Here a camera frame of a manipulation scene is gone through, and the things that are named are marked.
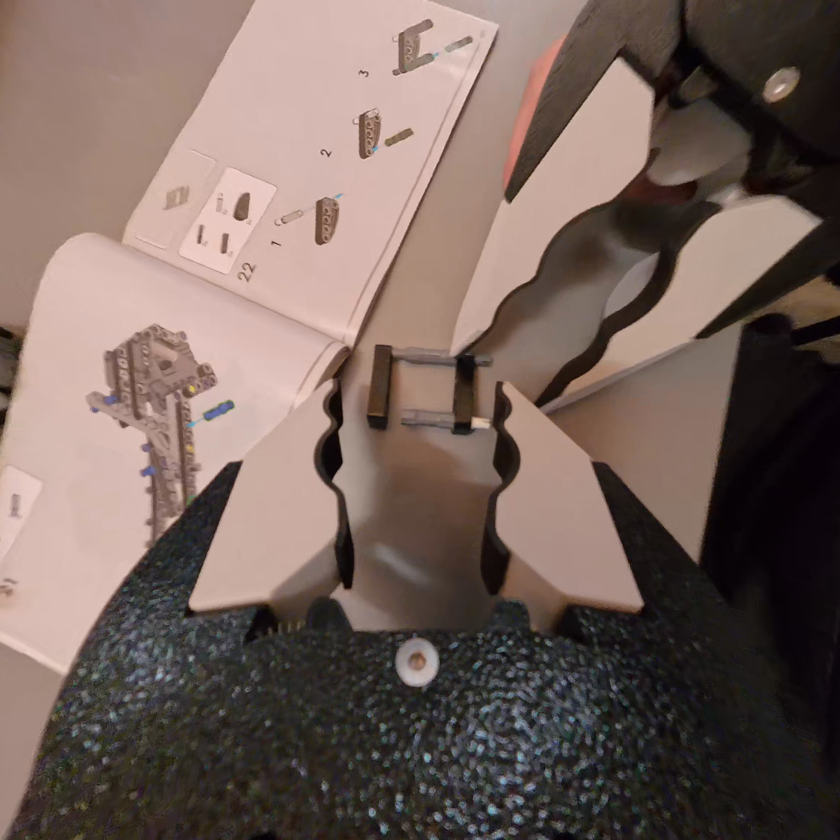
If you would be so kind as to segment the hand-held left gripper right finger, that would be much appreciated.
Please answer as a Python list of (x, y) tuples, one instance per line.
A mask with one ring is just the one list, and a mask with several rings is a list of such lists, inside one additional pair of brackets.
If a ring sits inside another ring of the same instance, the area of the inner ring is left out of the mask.
[(644, 599), (592, 459), (511, 383), (499, 381), (480, 552), (488, 594), (520, 604), (534, 632), (574, 606), (639, 616)]

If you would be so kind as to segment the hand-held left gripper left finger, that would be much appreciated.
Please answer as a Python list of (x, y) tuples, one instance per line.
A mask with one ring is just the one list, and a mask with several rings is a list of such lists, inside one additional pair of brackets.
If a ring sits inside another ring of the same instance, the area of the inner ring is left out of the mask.
[(304, 614), (354, 582), (345, 495), (341, 383), (329, 379), (244, 457), (189, 608), (195, 613), (267, 606)]

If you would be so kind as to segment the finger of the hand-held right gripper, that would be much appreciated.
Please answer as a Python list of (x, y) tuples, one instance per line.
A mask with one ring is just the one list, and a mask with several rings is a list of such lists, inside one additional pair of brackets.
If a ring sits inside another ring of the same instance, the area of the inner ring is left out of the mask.
[(821, 220), (781, 196), (702, 203), (675, 246), (632, 269), (607, 299), (591, 344), (536, 404), (568, 405), (693, 343)]
[(559, 231), (611, 202), (643, 170), (654, 99), (648, 83), (615, 58), (519, 193), (500, 204), (458, 314), (452, 354), (484, 334), (501, 303), (537, 276)]

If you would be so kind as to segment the black brick frame grey axles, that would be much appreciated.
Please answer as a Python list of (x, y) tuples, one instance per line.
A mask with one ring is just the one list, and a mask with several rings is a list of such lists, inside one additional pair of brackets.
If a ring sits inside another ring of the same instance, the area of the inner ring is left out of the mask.
[(395, 348), (390, 344), (374, 347), (371, 386), (366, 408), (366, 420), (373, 429), (386, 430), (389, 425), (392, 391), (392, 368), (395, 362), (420, 366), (448, 368), (454, 372), (453, 406), (449, 413), (426, 409), (406, 409), (401, 414), (404, 427), (433, 427), (451, 434), (472, 434), (470, 420), (476, 417), (476, 373), (479, 368), (492, 366), (487, 354), (461, 353), (451, 355), (446, 350), (417, 347)]

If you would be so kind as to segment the grey desk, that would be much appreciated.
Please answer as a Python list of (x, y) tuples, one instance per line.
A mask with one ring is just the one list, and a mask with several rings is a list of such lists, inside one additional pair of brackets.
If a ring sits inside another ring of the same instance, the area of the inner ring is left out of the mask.
[[(448, 346), (501, 199), (532, 63), (583, 2), (447, 2), (500, 31), (392, 273), (343, 373), (343, 468), (355, 545), (354, 627), (474, 627), (485, 615), (481, 516), (489, 433), (406, 428), (452, 406), (446, 371), (395, 368), (392, 422), (369, 429), (376, 343)], [(249, 2), (2, 2), (2, 324), (24, 327), (70, 236), (118, 237), (236, 35)], [(690, 345), (552, 420), (700, 556), (739, 329)]]

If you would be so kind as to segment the orange-red object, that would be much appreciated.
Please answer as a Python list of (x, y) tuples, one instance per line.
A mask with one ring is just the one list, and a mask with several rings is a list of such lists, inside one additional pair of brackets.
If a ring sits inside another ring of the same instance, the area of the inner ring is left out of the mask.
[(541, 56), (532, 64), (532, 68), (530, 69), (508, 145), (507, 159), (503, 170), (503, 185), (505, 189), (508, 188), (511, 176), (516, 168), (516, 163), (537, 110), (542, 90), (564, 41), (565, 36), (555, 39), (549, 48), (542, 52)]

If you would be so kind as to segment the person's dark clothing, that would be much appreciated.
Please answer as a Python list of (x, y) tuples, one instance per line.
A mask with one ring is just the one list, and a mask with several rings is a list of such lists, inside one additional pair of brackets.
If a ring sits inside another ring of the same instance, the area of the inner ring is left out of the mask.
[(838, 268), (739, 337), (700, 564), (793, 714), (838, 740)]

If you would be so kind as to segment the open instruction booklet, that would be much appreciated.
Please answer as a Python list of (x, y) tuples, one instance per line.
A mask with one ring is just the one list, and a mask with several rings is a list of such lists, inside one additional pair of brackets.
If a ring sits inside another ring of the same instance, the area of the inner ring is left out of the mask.
[(356, 344), (499, 25), (254, 2), (122, 238), (47, 263), (2, 432), (2, 645), (63, 675), (136, 561)]

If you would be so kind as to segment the black grey brick truck chassis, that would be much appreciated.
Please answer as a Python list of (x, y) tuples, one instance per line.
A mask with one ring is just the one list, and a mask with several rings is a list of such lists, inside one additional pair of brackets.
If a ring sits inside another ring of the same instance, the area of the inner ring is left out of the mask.
[(23, 339), (1, 328), (1, 414), (7, 411), (16, 382)]

